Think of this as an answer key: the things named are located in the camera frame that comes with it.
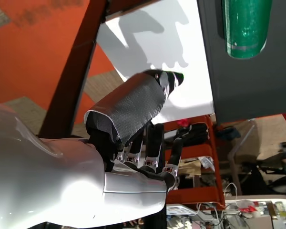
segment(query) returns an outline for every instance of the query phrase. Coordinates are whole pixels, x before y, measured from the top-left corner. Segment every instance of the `white cable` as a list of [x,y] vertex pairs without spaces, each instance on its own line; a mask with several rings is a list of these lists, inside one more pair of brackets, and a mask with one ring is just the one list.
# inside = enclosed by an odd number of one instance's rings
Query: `white cable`
[[218,212],[217,212],[216,207],[214,207],[213,209],[214,209],[214,211],[215,211],[216,219],[217,219],[218,223],[220,222],[220,224],[219,224],[219,225],[220,225],[220,228],[224,228],[224,227],[223,227],[223,222],[219,220],[219,216],[218,216]]
[[195,216],[195,215],[197,215],[197,214],[199,213],[201,205],[202,205],[202,203],[200,203],[200,204],[196,204],[197,211],[195,212],[195,214],[194,214],[194,215],[191,215],[191,216]]
[[228,188],[230,185],[233,185],[233,186],[235,187],[235,203],[236,203],[236,201],[237,201],[237,187],[236,187],[236,185],[235,185],[233,182],[229,183],[229,184],[227,185],[227,187],[225,187],[225,189],[224,189],[224,197],[225,197],[225,192],[227,191],[227,188]]

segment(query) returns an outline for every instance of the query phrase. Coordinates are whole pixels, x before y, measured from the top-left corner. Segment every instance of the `gray panel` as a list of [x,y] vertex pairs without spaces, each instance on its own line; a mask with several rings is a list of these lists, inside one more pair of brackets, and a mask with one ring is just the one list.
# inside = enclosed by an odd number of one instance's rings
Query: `gray panel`
[[198,0],[217,120],[286,113],[286,0],[273,0],[267,44],[256,57],[225,52],[220,0]]

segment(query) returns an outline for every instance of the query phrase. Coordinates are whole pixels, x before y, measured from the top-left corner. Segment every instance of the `green cylinder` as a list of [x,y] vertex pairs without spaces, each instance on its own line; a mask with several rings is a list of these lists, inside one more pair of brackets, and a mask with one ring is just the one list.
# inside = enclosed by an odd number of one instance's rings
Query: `green cylinder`
[[247,59],[265,47],[272,0],[222,0],[225,47],[234,58]]

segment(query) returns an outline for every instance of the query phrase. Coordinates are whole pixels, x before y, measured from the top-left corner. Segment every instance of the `cable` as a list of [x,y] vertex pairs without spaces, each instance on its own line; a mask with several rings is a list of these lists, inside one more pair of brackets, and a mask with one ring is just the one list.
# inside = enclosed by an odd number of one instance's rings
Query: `cable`
[[228,188],[230,185],[233,185],[233,186],[235,187],[235,203],[236,203],[236,201],[237,201],[237,187],[236,187],[236,185],[235,185],[233,182],[229,183],[229,184],[225,187],[225,189],[224,189],[224,197],[225,197],[225,192],[227,191],[227,188]]
[[199,213],[201,205],[202,205],[202,203],[200,203],[200,204],[196,204],[197,211],[195,212],[195,214],[194,214],[194,215],[191,215],[191,216],[195,216],[195,215],[197,215],[197,214]]

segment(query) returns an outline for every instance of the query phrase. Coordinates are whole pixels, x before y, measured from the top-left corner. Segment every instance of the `robotic hand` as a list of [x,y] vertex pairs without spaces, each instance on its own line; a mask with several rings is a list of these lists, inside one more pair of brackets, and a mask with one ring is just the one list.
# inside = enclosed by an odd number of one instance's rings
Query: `robotic hand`
[[[175,182],[182,142],[175,140],[157,174],[163,125],[151,119],[182,81],[181,74],[162,70],[134,75],[85,114],[90,139],[39,139],[0,105],[0,229],[46,221],[91,228],[160,211]],[[147,157],[138,168],[144,129]],[[123,163],[116,157],[125,146],[130,152]]]

